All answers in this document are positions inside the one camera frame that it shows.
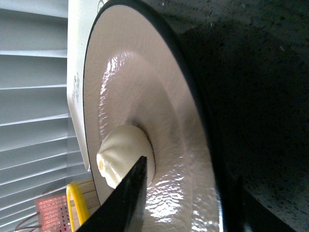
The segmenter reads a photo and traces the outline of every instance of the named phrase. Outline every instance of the yellow clip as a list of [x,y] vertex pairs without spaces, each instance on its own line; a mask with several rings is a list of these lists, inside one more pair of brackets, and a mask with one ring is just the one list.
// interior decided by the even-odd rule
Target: yellow clip
[[70,197],[71,194],[73,196],[73,201],[76,206],[79,224],[83,225],[88,220],[90,215],[89,215],[89,211],[87,209],[86,202],[84,200],[82,191],[79,188],[78,183],[76,181],[73,181],[72,183],[67,185],[67,200],[68,200],[71,230],[72,232],[75,232],[74,224],[73,224],[72,209],[71,209],[71,197]]

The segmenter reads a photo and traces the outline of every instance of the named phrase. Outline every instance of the white blind slat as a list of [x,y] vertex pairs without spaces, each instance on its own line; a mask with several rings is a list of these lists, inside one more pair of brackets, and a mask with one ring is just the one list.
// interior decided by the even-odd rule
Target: white blind slat
[[0,127],[0,152],[68,137],[68,119],[31,122]]
[[[0,226],[0,230],[3,231],[3,232],[8,232],[8,231],[13,232],[16,225],[18,225],[20,222],[22,222],[24,219],[28,218],[29,216],[31,216],[31,214],[26,214],[21,218],[15,219],[12,222],[8,222],[6,224],[3,224],[2,226]],[[25,223],[24,226],[37,225],[38,224],[38,218],[37,217],[31,218],[27,222],[28,223]]]
[[15,218],[6,217],[6,218],[3,218],[3,219],[0,219],[0,230],[5,229],[10,224],[12,224],[13,226],[17,225],[20,221],[28,218],[29,216],[31,216],[35,213],[36,213],[35,208],[32,208],[32,209],[26,210],[25,212],[21,212],[18,215],[15,215]]
[[66,86],[67,60],[0,56],[0,89]]
[[62,18],[68,17],[68,1],[63,0],[0,1],[0,8]]
[[0,9],[1,51],[65,51],[68,20]]
[[66,95],[66,88],[0,90],[0,126],[68,117]]
[[0,50],[0,55],[66,58],[67,50]]
[[79,151],[76,138],[63,139],[0,152],[0,170]]

